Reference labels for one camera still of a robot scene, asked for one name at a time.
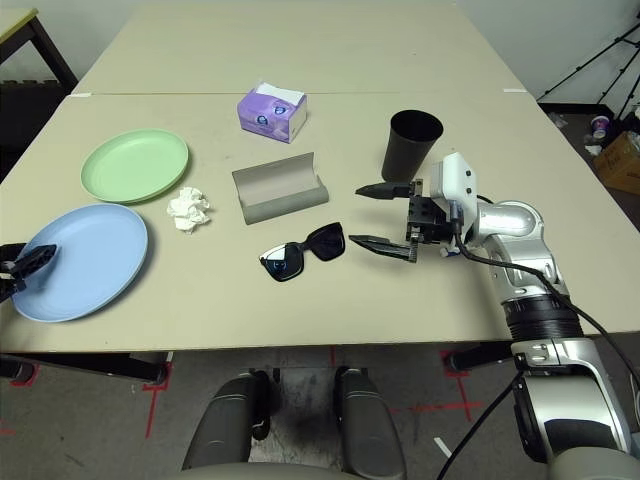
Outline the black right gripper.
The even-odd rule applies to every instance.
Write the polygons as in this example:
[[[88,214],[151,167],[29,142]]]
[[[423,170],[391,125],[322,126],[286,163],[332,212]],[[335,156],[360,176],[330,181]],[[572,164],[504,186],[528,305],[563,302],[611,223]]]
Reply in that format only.
[[[391,242],[372,235],[350,235],[357,245],[377,255],[417,262],[420,244],[455,245],[454,227],[447,220],[446,212],[430,197],[422,195],[423,180],[412,183],[383,182],[366,185],[355,191],[356,195],[372,199],[409,198],[406,240],[409,245]]]

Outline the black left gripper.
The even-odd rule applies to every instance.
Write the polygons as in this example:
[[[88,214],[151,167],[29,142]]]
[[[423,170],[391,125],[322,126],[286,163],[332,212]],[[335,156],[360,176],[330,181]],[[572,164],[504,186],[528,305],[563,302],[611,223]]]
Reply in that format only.
[[[54,257],[56,245],[41,245],[17,259],[25,243],[1,246],[1,301],[26,288],[26,278],[47,265]]]

